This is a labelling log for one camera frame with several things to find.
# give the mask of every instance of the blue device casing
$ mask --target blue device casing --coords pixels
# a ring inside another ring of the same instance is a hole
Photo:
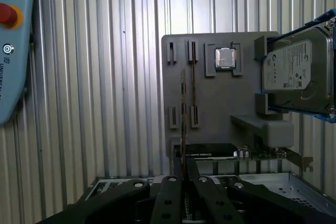
[[[25,85],[33,0],[0,0],[0,3],[14,5],[24,15],[22,25],[16,29],[8,29],[0,25],[1,125],[11,118]],[[4,45],[13,46],[13,53],[6,54]]]

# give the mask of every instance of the gray mounting board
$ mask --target gray mounting board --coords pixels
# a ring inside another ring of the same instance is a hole
[[[277,32],[166,35],[162,38],[162,72],[166,149],[181,137],[181,71],[186,70],[187,144],[251,144],[253,138],[232,125],[231,115],[255,115],[261,90],[261,63],[254,59],[254,40]],[[236,68],[215,68],[215,49],[235,48]],[[194,121],[192,63],[195,58],[197,123]],[[281,115],[268,118],[281,120]]]

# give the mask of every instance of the metal bracket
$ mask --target metal bracket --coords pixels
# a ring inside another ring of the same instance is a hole
[[[285,152],[286,159],[289,162],[299,166],[304,172],[306,172],[308,168],[310,172],[313,171],[313,157],[302,157],[299,153],[288,148],[285,148]]]

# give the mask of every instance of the gray plastic bracket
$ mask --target gray plastic bracket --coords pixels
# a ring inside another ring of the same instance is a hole
[[[256,98],[256,113],[260,115],[275,115],[275,114],[287,114],[288,111],[274,111],[268,109],[268,94],[255,94]]]
[[[168,62],[168,64],[170,64],[171,61],[176,63],[177,62],[176,43],[168,41],[166,46],[167,46],[167,62]]]
[[[267,37],[261,36],[254,40],[254,59],[261,61],[267,55]]]
[[[195,61],[198,61],[198,43],[197,40],[188,40],[187,54],[189,61],[193,61],[193,54],[195,54]]]
[[[268,121],[254,115],[231,115],[231,121],[260,136],[270,148],[292,147],[294,145],[294,125],[284,120]]]
[[[204,44],[205,77],[215,77],[215,45]]]
[[[198,128],[200,126],[199,125],[200,119],[197,106],[191,106],[190,113],[191,113],[191,128]]]
[[[168,111],[169,111],[169,128],[171,129],[178,129],[178,116],[179,113],[177,111],[177,108],[175,106],[170,106],[168,107]]]
[[[242,76],[244,74],[244,55],[240,43],[231,42],[231,47],[236,49],[236,69],[233,76]]]

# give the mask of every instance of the screw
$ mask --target screw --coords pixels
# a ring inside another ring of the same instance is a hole
[[[244,187],[244,185],[242,183],[235,183],[234,186],[238,187],[238,188],[243,188]]]
[[[201,182],[207,182],[208,181],[208,179],[205,178],[205,177],[200,177],[198,180],[201,181]]]
[[[142,187],[142,186],[143,186],[143,183],[135,183],[134,186],[135,186],[135,187]]]
[[[330,114],[335,115],[336,114],[335,106],[331,106],[330,109],[329,109],[329,112],[330,112]]]

